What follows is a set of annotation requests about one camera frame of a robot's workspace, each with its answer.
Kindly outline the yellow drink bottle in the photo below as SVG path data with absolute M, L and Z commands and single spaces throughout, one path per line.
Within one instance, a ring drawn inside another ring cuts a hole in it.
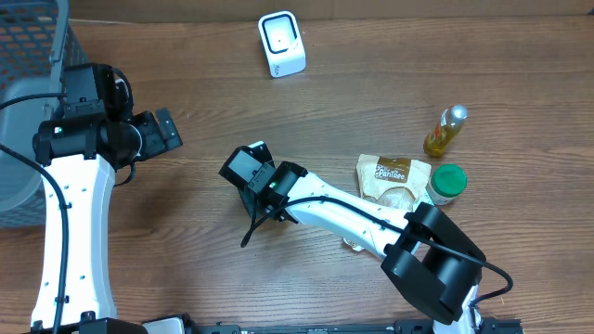
M 468 109 L 464 105 L 455 105 L 446 109 L 438 123 L 425 137 L 424 152 L 431 157 L 442 156 L 447 145 L 462 129 L 467 117 Z

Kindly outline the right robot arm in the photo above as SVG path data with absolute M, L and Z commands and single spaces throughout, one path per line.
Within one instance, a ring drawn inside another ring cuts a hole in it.
M 403 298 L 433 320 L 434 332 L 478 332 L 472 301 L 485 256 L 439 208 L 421 203 L 411 212 L 365 201 L 294 162 L 275 164 L 263 141 L 236 148 L 219 173 L 238 189 L 252 229 L 289 220 L 349 239 L 381 260 Z

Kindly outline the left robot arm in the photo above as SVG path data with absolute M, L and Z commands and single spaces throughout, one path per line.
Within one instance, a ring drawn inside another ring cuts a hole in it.
M 32 140 L 43 174 L 45 247 L 33 333 L 77 331 L 117 316 L 109 277 L 110 197 L 124 167 L 182 146 L 167 109 L 134 113 L 123 73 L 107 64 L 65 69 L 62 113 Z

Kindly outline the teal snack packet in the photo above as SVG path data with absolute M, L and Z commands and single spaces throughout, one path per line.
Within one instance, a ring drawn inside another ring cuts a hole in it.
M 415 211 L 421 203 L 427 203 L 429 205 L 433 205 L 433 200 L 431 199 L 428 191 L 426 189 L 419 195 L 416 201 L 413 204 L 413 210 Z

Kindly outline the green lid jar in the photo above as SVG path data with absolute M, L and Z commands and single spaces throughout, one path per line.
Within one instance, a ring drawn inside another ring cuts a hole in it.
M 432 173 L 427 192 L 434 205 L 446 205 L 462 194 L 467 184 L 468 176 L 461 167 L 445 164 Z

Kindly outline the brown nut pouch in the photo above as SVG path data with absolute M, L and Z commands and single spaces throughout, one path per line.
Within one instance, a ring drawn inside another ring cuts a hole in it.
M 412 211 L 429 182 L 432 166 L 409 158 L 361 154 L 355 169 L 362 199 Z

